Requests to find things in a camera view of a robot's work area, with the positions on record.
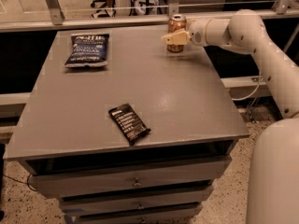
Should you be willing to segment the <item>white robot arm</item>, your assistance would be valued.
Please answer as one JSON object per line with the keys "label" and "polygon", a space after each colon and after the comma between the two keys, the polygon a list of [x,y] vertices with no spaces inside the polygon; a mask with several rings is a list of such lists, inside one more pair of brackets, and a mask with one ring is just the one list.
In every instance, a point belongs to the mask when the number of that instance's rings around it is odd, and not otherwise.
{"label": "white robot arm", "polygon": [[246,224],[299,224],[299,66],[268,35],[262,18],[240,9],[229,19],[197,19],[162,37],[167,45],[218,46],[252,57],[282,120],[256,140]]}

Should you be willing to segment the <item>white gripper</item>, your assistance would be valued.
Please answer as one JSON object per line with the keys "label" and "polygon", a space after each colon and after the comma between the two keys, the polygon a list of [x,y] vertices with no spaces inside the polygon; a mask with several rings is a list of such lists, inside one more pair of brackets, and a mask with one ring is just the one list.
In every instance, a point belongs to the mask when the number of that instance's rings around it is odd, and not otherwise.
{"label": "white gripper", "polygon": [[184,29],[176,30],[174,33],[169,33],[162,37],[166,45],[186,45],[191,40],[196,46],[207,45],[206,28],[209,19],[191,19],[188,20],[187,31]]}

